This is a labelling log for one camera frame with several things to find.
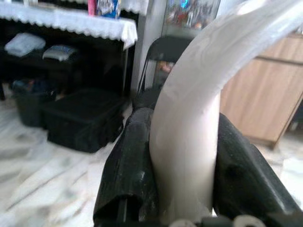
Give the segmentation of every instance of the pink bottle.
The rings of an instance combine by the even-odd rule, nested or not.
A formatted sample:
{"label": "pink bottle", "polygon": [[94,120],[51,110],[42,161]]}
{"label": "pink bottle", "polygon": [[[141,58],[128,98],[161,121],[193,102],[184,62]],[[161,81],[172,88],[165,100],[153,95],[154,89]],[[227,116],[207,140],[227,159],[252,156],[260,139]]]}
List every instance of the pink bottle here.
{"label": "pink bottle", "polygon": [[88,0],[89,15],[96,15],[96,0]]}

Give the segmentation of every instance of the white plastic tube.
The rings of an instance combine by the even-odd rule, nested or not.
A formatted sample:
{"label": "white plastic tube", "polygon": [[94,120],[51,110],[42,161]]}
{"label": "white plastic tube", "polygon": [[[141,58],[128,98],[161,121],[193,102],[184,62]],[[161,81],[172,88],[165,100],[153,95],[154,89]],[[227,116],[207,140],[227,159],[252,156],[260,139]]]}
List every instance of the white plastic tube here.
{"label": "white plastic tube", "polygon": [[216,19],[184,51],[151,123],[162,223],[198,222],[210,215],[220,91],[246,63],[301,23],[303,0],[275,0],[252,12],[240,8]]}

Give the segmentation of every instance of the wooden cabinet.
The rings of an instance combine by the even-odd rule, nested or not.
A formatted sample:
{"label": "wooden cabinet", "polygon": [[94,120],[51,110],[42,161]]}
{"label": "wooden cabinet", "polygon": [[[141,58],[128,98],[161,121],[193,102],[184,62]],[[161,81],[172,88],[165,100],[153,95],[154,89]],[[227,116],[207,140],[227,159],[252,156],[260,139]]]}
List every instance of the wooden cabinet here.
{"label": "wooden cabinet", "polygon": [[221,112],[253,142],[276,145],[303,98],[303,39],[286,38],[261,56],[226,84]]}

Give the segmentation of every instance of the marble floor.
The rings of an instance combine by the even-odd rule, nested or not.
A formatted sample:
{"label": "marble floor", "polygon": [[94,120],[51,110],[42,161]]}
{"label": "marble floor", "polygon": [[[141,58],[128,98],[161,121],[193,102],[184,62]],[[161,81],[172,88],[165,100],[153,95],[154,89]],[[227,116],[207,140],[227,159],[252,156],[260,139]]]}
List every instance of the marble floor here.
{"label": "marble floor", "polygon": [[[115,143],[95,154],[52,144],[46,131],[21,124],[7,94],[0,102],[0,227],[92,227],[104,163]],[[301,207],[302,136],[286,134],[275,152],[258,146]]]}

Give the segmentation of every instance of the chair backrest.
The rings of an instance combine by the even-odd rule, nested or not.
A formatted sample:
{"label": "chair backrest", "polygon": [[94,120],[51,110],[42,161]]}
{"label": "chair backrest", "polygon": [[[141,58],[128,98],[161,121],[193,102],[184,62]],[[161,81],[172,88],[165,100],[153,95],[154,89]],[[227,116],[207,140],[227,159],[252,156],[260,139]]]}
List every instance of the chair backrest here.
{"label": "chair backrest", "polygon": [[138,93],[145,89],[145,73],[148,61],[167,61],[176,63],[192,39],[164,36],[156,39],[148,49],[141,78],[138,85]]}

